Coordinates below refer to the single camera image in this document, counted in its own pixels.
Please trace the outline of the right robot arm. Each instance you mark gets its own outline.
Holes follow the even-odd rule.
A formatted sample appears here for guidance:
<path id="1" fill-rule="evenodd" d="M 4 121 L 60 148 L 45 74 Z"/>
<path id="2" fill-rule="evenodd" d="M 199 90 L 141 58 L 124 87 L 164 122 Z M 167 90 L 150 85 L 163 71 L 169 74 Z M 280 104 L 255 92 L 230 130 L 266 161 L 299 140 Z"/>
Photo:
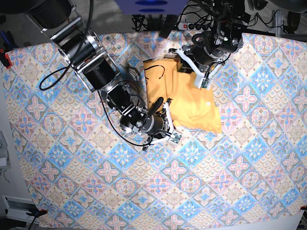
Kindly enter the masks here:
<path id="1" fill-rule="evenodd" d="M 57 29 L 49 39 L 58 46 L 66 69 L 73 69 L 84 85 L 90 83 L 90 91 L 98 93 L 102 105 L 120 113 L 119 125 L 125 133 L 147 134 L 144 146 L 175 136 L 169 104 L 163 97 L 147 108 L 138 93 L 130 93 L 126 84 L 116 81 L 120 71 L 91 29 L 94 1 L 90 1 L 87 21 L 69 0 L 29 0 L 26 7 L 26 14 L 42 33 Z"/>

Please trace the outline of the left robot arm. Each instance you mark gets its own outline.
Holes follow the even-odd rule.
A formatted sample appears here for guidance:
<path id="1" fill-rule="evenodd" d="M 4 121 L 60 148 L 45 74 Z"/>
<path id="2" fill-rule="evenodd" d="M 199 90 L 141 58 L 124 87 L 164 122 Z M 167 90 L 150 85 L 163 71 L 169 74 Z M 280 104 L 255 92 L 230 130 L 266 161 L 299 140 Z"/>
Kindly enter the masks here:
<path id="1" fill-rule="evenodd" d="M 243 46 L 242 33 L 247 29 L 251 15 L 245 12 L 243 0 L 196 0 L 202 10 L 212 17 L 203 25 L 203 31 L 194 34 L 192 45 L 177 49 L 188 60 L 180 58 L 181 72 L 205 73 L 222 56 L 237 52 Z"/>

